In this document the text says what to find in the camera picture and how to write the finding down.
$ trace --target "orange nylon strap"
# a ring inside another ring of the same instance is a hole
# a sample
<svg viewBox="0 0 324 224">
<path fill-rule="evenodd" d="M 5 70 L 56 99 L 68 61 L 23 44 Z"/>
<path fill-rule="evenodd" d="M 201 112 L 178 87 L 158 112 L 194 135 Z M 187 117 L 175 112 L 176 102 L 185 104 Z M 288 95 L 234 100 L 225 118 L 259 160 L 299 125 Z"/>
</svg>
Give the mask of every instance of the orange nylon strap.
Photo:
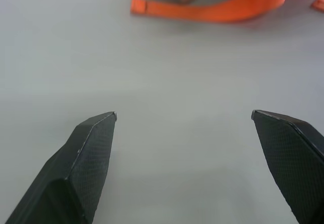
<svg viewBox="0 0 324 224">
<path fill-rule="evenodd" d="M 324 0 L 316 0 L 312 7 L 324 13 Z"/>
<path fill-rule="evenodd" d="M 131 13 L 202 22 L 234 22 L 280 7 L 285 0 L 228 0 L 212 6 L 185 6 L 132 0 Z"/>
</svg>

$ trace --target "table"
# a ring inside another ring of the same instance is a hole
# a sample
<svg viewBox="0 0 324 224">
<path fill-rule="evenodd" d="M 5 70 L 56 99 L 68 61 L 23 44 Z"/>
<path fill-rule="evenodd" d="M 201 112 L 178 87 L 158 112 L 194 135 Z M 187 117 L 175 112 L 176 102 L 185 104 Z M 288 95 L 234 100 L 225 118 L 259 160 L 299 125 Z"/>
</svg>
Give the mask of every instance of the table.
<svg viewBox="0 0 324 224">
<path fill-rule="evenodd" d="M 324 133 L 313 1 L 221 25 L 133 17 L 130 0 L 0 0 L 0 222 L 77 124 L 117 111 L 94 224 L 296 224 L 250 115 Z"/>
</svg>

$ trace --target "stuffed toy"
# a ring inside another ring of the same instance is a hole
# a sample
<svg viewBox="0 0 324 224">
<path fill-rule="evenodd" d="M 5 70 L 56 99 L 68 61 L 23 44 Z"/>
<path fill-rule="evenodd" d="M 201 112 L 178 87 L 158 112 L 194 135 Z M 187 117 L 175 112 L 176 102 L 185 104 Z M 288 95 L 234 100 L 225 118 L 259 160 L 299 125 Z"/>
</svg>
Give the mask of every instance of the stuffed toy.
<svg viewBox="0 0 324 224">
<path fill-rule="evenodd" d="M 192 0 L 180 0 L 188 3 Z M 132 0 L 131 13 L 200 22 L 236 22 L 260 16 L 280 7 L 285 0 L 228 0 L 211 6 L 167 4 L 147 0 Z M 316 0 L 314 8 L 324 12 L 324 0 Z"/>
</svg>

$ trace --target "gray tabletop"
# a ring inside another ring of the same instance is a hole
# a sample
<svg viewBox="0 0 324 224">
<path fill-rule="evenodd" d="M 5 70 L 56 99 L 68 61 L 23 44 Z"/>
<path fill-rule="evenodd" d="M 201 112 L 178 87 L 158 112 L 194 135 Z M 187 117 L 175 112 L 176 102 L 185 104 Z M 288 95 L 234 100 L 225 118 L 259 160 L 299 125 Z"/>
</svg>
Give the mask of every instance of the gray tabletop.
<svg viewBox="0 0 324 224">
<path fill-rule="evenodd" d="M 132 17 L 130 0 L 0 0 L 0 222 L 78 123 L 114 110 L 94 224 L 297 223 L 250 115 L 324 133 L 313 1 L 219 25 Z"/>
</svg>

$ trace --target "strap end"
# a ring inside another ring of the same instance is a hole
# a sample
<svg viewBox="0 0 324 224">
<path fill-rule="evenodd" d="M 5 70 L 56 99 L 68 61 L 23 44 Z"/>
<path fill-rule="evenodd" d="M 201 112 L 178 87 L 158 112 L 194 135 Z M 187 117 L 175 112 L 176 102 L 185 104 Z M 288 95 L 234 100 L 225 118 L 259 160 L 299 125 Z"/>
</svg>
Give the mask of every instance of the strap end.
<svg viewBox="0 0 324 224">
<path fill-rule="evenodd" d="M 132 0 L 131 13 L 132 14 L 145 14 L 147 8 L 146 0 Z"/>
</svg>

